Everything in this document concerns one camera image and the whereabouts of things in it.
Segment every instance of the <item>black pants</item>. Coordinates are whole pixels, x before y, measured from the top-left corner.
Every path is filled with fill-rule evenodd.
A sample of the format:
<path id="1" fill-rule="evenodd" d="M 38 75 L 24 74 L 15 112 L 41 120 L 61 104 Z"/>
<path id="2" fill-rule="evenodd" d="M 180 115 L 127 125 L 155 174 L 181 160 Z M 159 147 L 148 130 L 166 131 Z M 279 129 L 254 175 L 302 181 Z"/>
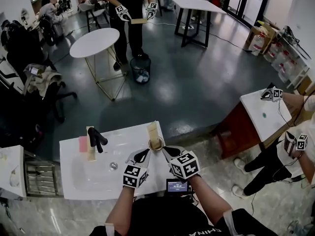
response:
<path id="1" fill-rule="evenodd" d="M 124 5 L 132 19 L 142 18 L 142 0 L 133 0 L 130 5 Z M 125 34 L 125 21 L 117 16 L 115 6 L 109 5 L 110 26 L 119 31 L 120 37 L 114 44 L 116 55 L 121 62 L 126 62 L 127 39 Z M 142 51 L 142 24 L 132 25 L 128 23 L 129 44 L 133 55 L 141 54 Z"/>
<path id="2" fill-rule="evenodd" d="M 266 184 L 284 180 L 292 174 L 283 167 L 277 155 L 278 141 L 274 142 L 267 149 L 261 152 L 252 162 L 244 167 L 246 172 L 251 172 L 264 167 L 258 175 L 244 189 L 245 195 L 252 195 L 260 191 Z"/>

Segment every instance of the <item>trash can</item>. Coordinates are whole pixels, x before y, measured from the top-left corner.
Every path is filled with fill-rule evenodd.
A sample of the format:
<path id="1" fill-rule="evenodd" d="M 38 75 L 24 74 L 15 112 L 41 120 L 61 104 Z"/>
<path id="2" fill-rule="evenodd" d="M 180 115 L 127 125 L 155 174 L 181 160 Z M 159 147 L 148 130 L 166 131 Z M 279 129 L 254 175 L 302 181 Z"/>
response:
<path id="1" fill-rule="evenodd" d="M 150 80 L 151 60 L 133 58 L 130 61 L 133 79 L 138 84 L 146 84 Z"/>

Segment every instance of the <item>white countertop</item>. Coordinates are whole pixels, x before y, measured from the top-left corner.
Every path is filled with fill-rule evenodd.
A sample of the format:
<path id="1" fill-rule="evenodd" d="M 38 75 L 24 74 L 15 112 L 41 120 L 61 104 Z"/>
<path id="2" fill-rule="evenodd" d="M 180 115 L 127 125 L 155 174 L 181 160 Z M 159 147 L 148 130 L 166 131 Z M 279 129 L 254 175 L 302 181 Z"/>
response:
<path id="1" fill-rule="evenodd" d="M 285 120 L 288 122 L 292 119 L 283 100 L 280 101 L 280 113 L 285 120 L 278 113 L 279 102 L 261 100 L 260 96 L 264 91 L 265 89 L 240 97 L 240 100 L 251 118 L 262 142 L 266 141 L 285 125 Z"/>
<path id="2" fill-rule="evenodd" d="M 87 58 L 98 54 L 116 43 L 119 31 L 113 28 L 103 28 L 80 37 L 70 49 L 74 58 Z"/>
<path id="3" fill-rule="evenodd" d="M 21 197 L 26 197 L 24 182 L 24 149 L 20 145 L 0 148 L 0 188 Z"/>
<path id="4" fill-rule="evenodd" d="M 123 172 L 128 156 L 139 149 L 149 148 L 148 125 L 149 123 L 102 133 L 108 139 L 108 144 L 102 146 L 103 153 L 95 153 L 96 161 L 92 162 L 87 160 L 86 153 L 79 152 L 79 138 L 60 141 L 64 198 L 117 199 L 123 187 Z M 159 136 L 163 138 L 158 121 L 157 129 Z M 111 162 L 118 164 L 117 170 L 110 169 Z M 174 178 L 162 151 L 152 152 L 148 169 L 149 176 L 135 190 L 135 196 L 165 190 L 166 179 Z"/>
<path id="5" fill-rule="evenodd" d="M 205 10 L 226 14 L 225 11 L 207 0 L 173 0 L 182 9 Z"/>

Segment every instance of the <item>white sneaker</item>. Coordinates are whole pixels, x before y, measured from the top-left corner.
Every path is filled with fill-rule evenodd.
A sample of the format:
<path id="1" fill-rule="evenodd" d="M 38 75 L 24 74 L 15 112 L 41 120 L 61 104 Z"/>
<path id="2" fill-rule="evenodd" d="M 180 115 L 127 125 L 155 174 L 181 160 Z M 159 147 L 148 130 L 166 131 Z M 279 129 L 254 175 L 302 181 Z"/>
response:
<path id="1" fill-rule="evenodd" d="M 244 167 L 245 167 L 246 163 L 242 159 L 240 159 L 239 157 L 236 157 L 233 162 L 234 162 L 235 166 L 238 169 L 240 169 L 244 174 L 247 175 L 249 173 L 249 172 L 246 172 L 244 170 Z"/>
<path id="2" fill-rule="evenodd" d="M 245 195 L 244 190 L 236 184 L 233 185 L 233 187 L 232 187 L 232 193 L 241 199 L 247 199 L 249 197 L 249 196 Z"/>

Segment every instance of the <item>office chair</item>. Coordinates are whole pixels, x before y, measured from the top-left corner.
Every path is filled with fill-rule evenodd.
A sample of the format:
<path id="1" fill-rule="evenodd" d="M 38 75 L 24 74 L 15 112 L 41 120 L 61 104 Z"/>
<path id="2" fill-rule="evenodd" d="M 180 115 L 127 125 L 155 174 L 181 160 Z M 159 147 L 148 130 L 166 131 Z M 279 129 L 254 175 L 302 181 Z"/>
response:
<path id="1" fill-rule="evenodd" d="M 24 33 L 21 35 L 12 36 L 9 39 L 11 43 L 6 58 L 11 66 L 15 69 L 23 84 L 25 84 L 27 80 L 24 69 L 29 64 L 41 64 L 45 66 L 50 66 L 53 70 L 56 70 L 51 60 L 49 59 L 48 53 L 42 51 L 39 43 L 39 37 L 34 35 L 30 34 L 30 32 L 27 32 L 26 34 Z M 16 74 L 9 74 L 6 76 L 17 77 Z M 34 104 L 39 105 L 39 108 L 41 107 L 47 111 L 49 111 L 50 107 L 52 107 L 55 118 L 59 122 L 63 123 L 64 117 L 60 117 L 57 111 L 56 102 L 71 95 L 74 98 L 77 98 L 77 94 L 74 92 L 58 94 L 61 86 L 65 87 L 65 83 L 61 83 L 60 85 L 57 85 L 57 83 L 52 83 L 48 87 L 46 96 L 43 100 L 42 97 L 39 96 L 38 91 L 32 93 L 31 95 L 27 94 L 25 100 L 34 102 Z"/>
<path id="2" fill-rule="evenodd" d="M 93 12 L 94 9 L 94 4 L 88 4 L 88 3 L 81 3 L 78 5 L 79 9 L 83 12 L 85 12 L 86 17 L 87 17 L 87 23 L 88 23 L 88 31 L 90 32 L 90 18 L 93 18 L 95 21 L 96 26 L 101 29 L 101 26 L 99 25 L 98 21 L 97 21 L 97 17 L 103 15 L 108 22 L 108 19 L 106 17 L 106 13 L 105 13 L 105 9 L 101 9 L 101 10 L 97 10 Z"/>

